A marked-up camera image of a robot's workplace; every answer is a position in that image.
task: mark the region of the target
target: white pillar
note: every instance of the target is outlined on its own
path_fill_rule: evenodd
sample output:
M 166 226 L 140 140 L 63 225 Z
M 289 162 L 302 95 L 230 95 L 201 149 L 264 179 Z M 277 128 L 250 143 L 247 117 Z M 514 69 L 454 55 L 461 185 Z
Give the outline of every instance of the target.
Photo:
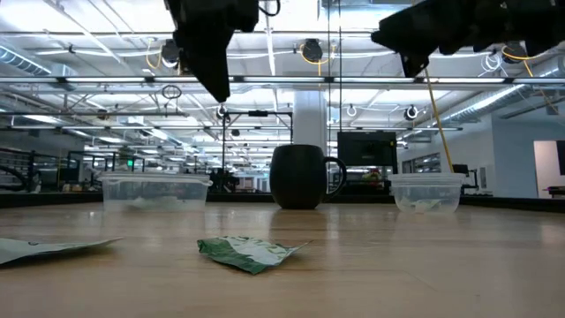
M 294 92 L 294 143 L 318 146 L 327 155 L 328 115 L 323 91 Z

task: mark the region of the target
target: mug handle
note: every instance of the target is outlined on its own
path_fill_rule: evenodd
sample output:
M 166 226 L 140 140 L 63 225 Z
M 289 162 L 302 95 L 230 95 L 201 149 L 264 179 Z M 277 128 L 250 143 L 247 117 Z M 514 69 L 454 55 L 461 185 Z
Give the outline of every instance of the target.
M 339 170 L 342 171 L 342 180 L 340 181 L 339 185 L 337 186 L 337 189 L 326 194 L 326 200 L 328 200 L 328 199 L 331 199 L 332 197 L 334 197 L 340 191 L 342 191 L 343 186 L 345 186 L 345 181 L 347 180 L 347 168 L 345 168 L 345 163 L 343 163 L 343 161 L 341 161 L 337 158 L 334 158 L 334 157 L 325 157 L 324 158 L 324 165 L 326 163 L 337 163 L 337 165 L 339 166 Z

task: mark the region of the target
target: clear plastic container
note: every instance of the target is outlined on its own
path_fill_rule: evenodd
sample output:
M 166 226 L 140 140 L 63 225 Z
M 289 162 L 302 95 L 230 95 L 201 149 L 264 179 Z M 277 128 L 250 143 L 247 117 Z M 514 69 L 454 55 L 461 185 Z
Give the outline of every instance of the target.
M 404 173 L 388 176 L 396 206 L 402 212 L 452 213 L 459 206 L 461 173 Z
M 99 179 L 106 212 L 202 210 L 212 185 L 207 175 L 189 174 L 105 172 Z

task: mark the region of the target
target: wooden table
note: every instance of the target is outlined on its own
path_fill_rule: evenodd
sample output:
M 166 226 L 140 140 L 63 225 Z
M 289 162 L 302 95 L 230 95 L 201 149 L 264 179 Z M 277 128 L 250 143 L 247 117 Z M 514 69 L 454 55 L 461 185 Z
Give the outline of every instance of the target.
M 198 253 L 246 235 L 313 242 L 257 276 Z M 283 211 L 103 214 L 102 205 L 0 210 L 0 236 L 45 242 L 124 236 L 110 248 L 0 269 L 0 317 L 565 317 L 565 216 L 389 205 Z

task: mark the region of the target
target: white paper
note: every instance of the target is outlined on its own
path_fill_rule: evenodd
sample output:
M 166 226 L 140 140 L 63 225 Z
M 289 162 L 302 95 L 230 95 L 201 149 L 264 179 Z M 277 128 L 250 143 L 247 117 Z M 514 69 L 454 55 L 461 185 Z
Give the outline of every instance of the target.
M 93 243 L 43 244 L 9 238 L 0 238 L 0 264 L 23 257 L 74 252 L 84 248 L 106 246 L 122 238 L 106 239 Z

